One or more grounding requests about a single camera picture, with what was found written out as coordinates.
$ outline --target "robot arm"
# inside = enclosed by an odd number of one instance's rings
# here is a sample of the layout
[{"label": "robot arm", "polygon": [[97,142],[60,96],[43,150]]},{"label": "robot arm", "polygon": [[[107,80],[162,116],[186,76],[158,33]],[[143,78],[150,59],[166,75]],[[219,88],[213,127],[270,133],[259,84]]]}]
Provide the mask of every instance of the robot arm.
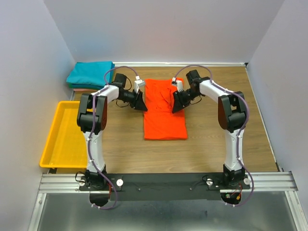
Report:
[{"label": "robot arm", "polygon": [[[95,160],[96,167],[103,171],[105,168],[105,161],[103,158],[103,145],[102,136],[103,130],[107,123],[107,105],[113,100],[122,100],[128,102],[130,107],[135,110],[147,111],[147,108],[142,99],[142,91],[139,90],[140,86],[145,83],[143,80],[137,77],[134,83],[134,90],[130,92],[125,90],[127,77],[123,74],[116,74],[114,82],[108,86],[105,90],[94,92],[92,94],[82,94],[80,99],[80,105],[77,115],[77,125],[81,128],[83,135],[86,140],[86,145],[90,142],[90,150],[92,153],[92,159]],[[92,138],[89,140],[90,132],[93,126],[93,113],[88,111],[92,109],[93,96],[96,94],[95,99],[95,127],[92,134]],[[93,164],[91,163],[89,151],[88,153],[88,164],[87,170],[90,172],[97,172]]]},{"label": "robot arm", "polygon": [[[201,78],[196,70],[190,71],[187,75],[190,88],[186,91],[182,89],[182,84],[178,85],[178,90],[173,93],[174,105],[172,112],[175,113],[190,105],[190,101],[199,95],[207,95],[218,103],[218,122],[225,130],[226,138],[226,159],[223,166],[224,181],[226,184],[232,184],[243,180],[245,170],[239,161],[243,162],[242,145],[244,129],[240,128],[246,120],[246,108],[244,103],[233,94],[229,94],[223,87],[211,81],[210,78]],[[244,98],[242,92],[236,92]]]}]

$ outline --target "orange shirt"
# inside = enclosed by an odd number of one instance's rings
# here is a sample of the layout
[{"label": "orange shirt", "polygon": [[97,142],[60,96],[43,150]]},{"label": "orange shirt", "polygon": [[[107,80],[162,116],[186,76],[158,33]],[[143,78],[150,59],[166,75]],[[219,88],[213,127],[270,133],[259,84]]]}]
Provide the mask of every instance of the orange shirt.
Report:
[{"label": "orange shirt", "polygon": [[172,114],[173,92],[176,90],[177,88],[171,85],[171,79],[145,80],[145,104],[148,108],[148,111],[144,112],[146,140],[187,139],[184,110]]}]

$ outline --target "yellow container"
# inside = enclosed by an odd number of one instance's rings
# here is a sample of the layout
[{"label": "yellow container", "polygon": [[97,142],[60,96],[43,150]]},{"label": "yellow container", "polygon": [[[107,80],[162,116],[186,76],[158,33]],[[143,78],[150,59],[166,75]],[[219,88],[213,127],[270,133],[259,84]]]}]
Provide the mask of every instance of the yellow container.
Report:
[{"label": "yellow container", "polygon": [[61,101],[55,112],[39,165],[52,168],[87,168],[87,147],[77,126],[79,101]]}]

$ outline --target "white wall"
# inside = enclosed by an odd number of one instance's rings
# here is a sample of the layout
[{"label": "white wall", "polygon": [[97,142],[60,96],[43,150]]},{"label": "white wall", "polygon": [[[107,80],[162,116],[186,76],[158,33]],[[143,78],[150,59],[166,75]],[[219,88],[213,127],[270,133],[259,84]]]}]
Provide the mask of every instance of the white wall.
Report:
[{"label": "white wall", "polygon": [[308,216],[308,2],[286,0],[248,65],[277,162]]},{"label": "white wall", "polygon": [[283,0],[45,0],[76,61],[248,62]]},{"label": "white wall", "polygon": [[27,230],[53,114],[74,60],[41,0],[0,2],[0,230]]}]

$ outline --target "gray floor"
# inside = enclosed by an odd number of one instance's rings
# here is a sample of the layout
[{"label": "gray floor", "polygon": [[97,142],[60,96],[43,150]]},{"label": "gray floor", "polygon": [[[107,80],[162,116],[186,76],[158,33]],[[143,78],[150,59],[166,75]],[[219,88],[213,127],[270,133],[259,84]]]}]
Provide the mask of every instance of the gray floor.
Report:
[{"label": "gray floor", "polygon": [[295,231],[284,192],[257,192],[242,207],[220,201],[120,202],[91,208],[86,194],[49,194],[40,231]]}]

